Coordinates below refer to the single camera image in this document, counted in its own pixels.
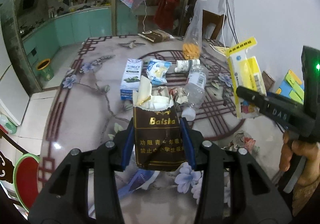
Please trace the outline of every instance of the silver screw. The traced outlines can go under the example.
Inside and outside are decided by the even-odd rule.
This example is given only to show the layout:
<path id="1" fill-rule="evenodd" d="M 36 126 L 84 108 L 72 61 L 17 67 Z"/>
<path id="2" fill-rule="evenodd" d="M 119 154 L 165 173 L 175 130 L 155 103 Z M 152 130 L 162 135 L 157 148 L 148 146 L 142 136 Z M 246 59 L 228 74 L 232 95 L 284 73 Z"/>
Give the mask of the silver screw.
<path id="1" fill-rule="evenodd" d="M 240 147 L 238 149 L 238 152 L 239 152 L 240 155 L 246 155 L 248 151 L 244 147 Z"/>
<path id="2" fill-rule="evenodd" d="M 77 155 L 79 154 L 80 150 L 78 148 L 73 148 L 71 151 L 70 151 L 70 154 L 71 155 Z"/>
<path id="3" fill-rule="evenodd" d="M 209 141 L 209 140 L 205 140 L 205 141 L 202 142 L 202 145 L 203 145 L 204 147 L 210 147 L 210 146 L 212 146 L 212 142 Z"/>
<path id="4" fill-rule="evenodd" d="M 112 147 L 114 147 L 115 146 L 115 143 L 113 142 L 113 141 L 108 141 L 108 142 L 106 142 L 106 147 L 107 148 L 112 148 Z"/>

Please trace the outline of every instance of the dining table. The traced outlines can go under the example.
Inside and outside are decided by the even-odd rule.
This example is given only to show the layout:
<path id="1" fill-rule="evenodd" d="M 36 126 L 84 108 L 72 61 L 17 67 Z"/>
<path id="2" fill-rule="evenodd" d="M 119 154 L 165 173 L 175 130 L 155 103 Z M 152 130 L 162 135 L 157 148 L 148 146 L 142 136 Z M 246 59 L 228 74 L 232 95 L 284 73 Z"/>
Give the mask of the dining table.
<path id="1" fill-rule="evenodd" d="M 152 43 L 138 35 L 89 38 L 83 43 L 57 91 L 47 119 L 37 176 L 39 192 L 72 149 L 82 152 L 97 149 L 127 128 L 133 105 L 120 97 L 127 59 L 142 59 L 143 75 L 150 58 L 171 62 L 174 68 L 177 60 L 184 60 L 182 45 L 183 37 Z M 220 147 L 228 145 L 241 131 L 249 133 L 260 148 L 257 162 L 272 178 L 278 171 L 282 133 L 264 116 L 246 120 L 236 117 L 233 89 L 221 81 L 221 76 L 231 76 L 228 64 L 219 59 L 211 45 L 223 46 L 218 41 L 203 39 L 199 59 L 208 69 L 209 77 L 204 102 L 190 127 Z M 166 85 L 183 87 L 187 77 L 188 73 L 169 69 Z M 115 172 L 117 189 L 127 185 L 138 170 L 134 157 L 133 151 L 126 170 Z M 186 192 L 179 190 L 175 180 L 180 173 L 179 168 L 161 171 L 148 189 L 137 189 L 122 197 L 120 206 L 125 223 L 193 223 L 198 200 L 192 192 L 192 183 Z M 94 217 L 92 173 L 88 180 L 88 208 L 89 215 Z"/>

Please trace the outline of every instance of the person's arm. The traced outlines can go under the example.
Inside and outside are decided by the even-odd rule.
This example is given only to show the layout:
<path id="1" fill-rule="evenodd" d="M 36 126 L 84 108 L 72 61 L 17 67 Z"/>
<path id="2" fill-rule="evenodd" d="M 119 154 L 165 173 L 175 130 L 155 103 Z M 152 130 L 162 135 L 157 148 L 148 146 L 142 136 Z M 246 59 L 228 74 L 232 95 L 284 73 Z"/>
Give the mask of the person's arm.
<path id="1" fill-rule="evenodd" d="M 288 171 L 293 153 L 304 155 L 307 158 L 302 175 L 293 189 L 292 214 L 296 216 L 306 205 L 320 183 L 320 149 L 318 144 L 294 141 L 291 150 L 287 145 L 289 141 L 287 132 L 284 133 L 283 141 L 279 163 L 281 171 Z"/>

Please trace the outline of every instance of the tile floor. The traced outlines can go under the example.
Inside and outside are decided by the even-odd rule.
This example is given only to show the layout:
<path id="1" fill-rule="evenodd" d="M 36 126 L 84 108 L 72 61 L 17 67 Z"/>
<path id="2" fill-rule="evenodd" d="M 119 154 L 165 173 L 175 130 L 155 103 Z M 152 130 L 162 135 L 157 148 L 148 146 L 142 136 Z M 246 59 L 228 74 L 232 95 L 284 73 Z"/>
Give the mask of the tile floor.
<path id="1" fill-rule="evenodd" d="M 56 93 L 57 90 L 51 90 L 33 94 L 22 124 L 14 135 L 9 135 L 14 142 L 32 154 L 40 154 L 45 124 Z M 0 139 L 0 151 L 13 165 L 22 156 L 22 153 L 4 138 Z M 11 183 L 2 181 L 2 184 L 7 189 L 14 190 Z"/>
<path id="2" fill-rule="evenodd" d="M 61 84 L 66 72 L 70 68 L 81 47 L 82 44 L 65 46 L 55 54 L 51 62 L 54 77 L 48 82 L 42 82 L 44 89 L 58 87 Z"/>

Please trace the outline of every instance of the refrigerator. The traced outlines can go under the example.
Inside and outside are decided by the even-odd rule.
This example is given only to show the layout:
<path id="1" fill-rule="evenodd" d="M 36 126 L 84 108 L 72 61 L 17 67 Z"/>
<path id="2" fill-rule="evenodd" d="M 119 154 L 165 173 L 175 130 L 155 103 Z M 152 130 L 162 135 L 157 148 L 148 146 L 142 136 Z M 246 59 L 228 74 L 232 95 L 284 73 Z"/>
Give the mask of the refrigerator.
<path id="1" fill-rule="evenodd" d="M 21 85 L 5 48 L 0 20 L 0 112 L 19 126 L 28 102 L 29 96 Z"/>

